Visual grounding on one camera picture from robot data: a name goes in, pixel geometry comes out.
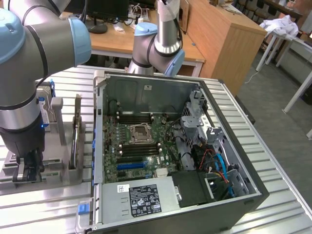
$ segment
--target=blue latch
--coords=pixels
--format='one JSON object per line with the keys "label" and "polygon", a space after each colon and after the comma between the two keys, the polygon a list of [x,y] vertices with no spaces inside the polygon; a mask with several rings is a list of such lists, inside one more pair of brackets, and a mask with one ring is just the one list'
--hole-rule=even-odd
{"label": "blue latch", "polygon": [[90,212],[89,204],[80,204],[78,207],[78,215],[86,215]]}

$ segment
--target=motherboard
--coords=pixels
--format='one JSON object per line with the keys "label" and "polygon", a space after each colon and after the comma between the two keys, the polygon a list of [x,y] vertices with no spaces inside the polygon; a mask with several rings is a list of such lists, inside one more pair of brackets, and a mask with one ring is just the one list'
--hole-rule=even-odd
{"label": "motherboard", "polygon": [[166,114],[104,116],[105,183],[167,176],[181,170],[170,123]]}

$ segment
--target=wooden cabinet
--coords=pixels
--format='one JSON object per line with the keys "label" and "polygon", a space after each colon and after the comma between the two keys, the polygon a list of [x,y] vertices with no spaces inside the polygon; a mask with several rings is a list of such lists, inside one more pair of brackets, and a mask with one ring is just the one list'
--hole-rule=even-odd
{"label": "wooden cabinet", "polygon": [[189,0],[188,35],[206,59],[200,77],[221,79],[235,96],[266,35],[245,15]]}

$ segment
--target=red cable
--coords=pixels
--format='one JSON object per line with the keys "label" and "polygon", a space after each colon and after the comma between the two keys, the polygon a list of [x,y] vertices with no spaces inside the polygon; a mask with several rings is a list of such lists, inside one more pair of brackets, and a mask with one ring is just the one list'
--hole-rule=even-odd
{"label": "red cable", "polygon": [[218,173],[219,175],[221,175],[221,177],[224,179],[225,183],[227,184],[228,181],[226,180],[226,178],[224,177],[224,175],[222,173]]}
{"label": "red cable", "polygon": [[207,150],[205,151],[205,153],[204,153],[203,158],[201,159],[201,163],[200,163],[199,169],[201,169],[201,166],[203,165],[203,162],[204,162],[205,155],[206,155],[206,153],[207,153],[208,151],[212,151],[213,153],[215,153],[215,151],[214,151],[214,150],[207,149]]}

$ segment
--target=white cloth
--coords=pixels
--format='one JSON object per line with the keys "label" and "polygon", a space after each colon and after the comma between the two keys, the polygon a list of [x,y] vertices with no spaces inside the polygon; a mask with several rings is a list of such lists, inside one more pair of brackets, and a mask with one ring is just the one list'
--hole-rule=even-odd
{"label": "white cloth", "polygon": [[274,32],[282,36],[286,40],[293,40],[298,34],[298,26],[291,21],[290,16],[285,16],[281,19],[264,20],[260,27],[264,28],[268,33],[266,37]]}

